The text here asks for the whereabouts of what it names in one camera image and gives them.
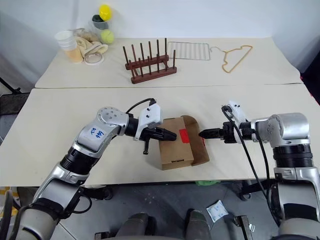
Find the cardboard box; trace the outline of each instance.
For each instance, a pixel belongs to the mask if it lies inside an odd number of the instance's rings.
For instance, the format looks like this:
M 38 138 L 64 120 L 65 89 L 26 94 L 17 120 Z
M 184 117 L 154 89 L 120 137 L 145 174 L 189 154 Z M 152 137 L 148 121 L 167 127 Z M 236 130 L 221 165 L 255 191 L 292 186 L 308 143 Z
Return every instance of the cardboard box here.
M 159 141 L 162 170 L 195 166 L 209 161 L 199 125 L 191 116 L 168 118 L 160 126 L 176 134 L 176 141 Z

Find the gray floor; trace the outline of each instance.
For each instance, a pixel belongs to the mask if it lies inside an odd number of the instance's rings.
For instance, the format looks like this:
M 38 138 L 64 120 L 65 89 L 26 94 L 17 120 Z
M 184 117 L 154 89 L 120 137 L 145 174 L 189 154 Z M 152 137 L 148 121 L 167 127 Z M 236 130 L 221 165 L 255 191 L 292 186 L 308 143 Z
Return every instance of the gray floor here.
M 15 115 L 0 117 L 0 136 L 5 137 Z M 157 221 L 156 234 L 160 236 L 183 238 L 184 219 L 187 210 L 197 209 L 203 212 L 210 228 L 213 240 L 242 240 L 242 230 L 236 227 L 233 215 L 247 215 L 255 225 L 252 233 L 254 240 L 268 240 L 277 234 L 263 195 L 254 193 L 249 201 L 241 201 L 235 192 L 237 184 L 215 184 L 197 186 L 194 183 L 169 185 L 139 185 L 113 187 L 111 200 L 93 200 L 90 211 L 72 214 L 55 229 L 53 240 L 91 240 L 97 232 L 117 232 L 126 219 L 140 212 L 148 213 Z M 229 215 L 213 224 L 206 207 L 221 200 Z M 88 206 L 87 199 L 81 199 L 77 210 Z

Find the yellow ball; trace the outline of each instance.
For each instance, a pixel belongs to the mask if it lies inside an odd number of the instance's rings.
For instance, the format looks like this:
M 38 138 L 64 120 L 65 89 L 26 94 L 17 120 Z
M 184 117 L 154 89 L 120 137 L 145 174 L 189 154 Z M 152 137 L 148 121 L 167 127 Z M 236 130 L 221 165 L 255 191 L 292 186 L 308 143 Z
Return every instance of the yellow ball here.
M 109 29 L 105 29 L 101 31 L 101 39 L 105 44 L 112 44 L 115 40 L 115 35 Z
M 108 21 L 112 18 L 112 10 L 108 5 L 101 5 L 99 8 L 99 15 L 103 21 Z

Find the beige cloth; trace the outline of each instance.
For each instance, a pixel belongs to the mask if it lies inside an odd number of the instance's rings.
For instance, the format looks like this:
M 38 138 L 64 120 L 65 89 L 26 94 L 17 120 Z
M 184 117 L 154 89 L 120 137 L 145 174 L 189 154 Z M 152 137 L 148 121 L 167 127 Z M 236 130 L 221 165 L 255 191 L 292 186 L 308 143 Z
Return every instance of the beige cloth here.
M 77 45 L 79 46 L 79 49 L 83 58 L 88 54 L 94 54 L 94 53 L 104 54 L 108 50 L 108 45 L 102 44 L 99 41 L 90 42 L 80 36 L 76 36 L 75 40 Z

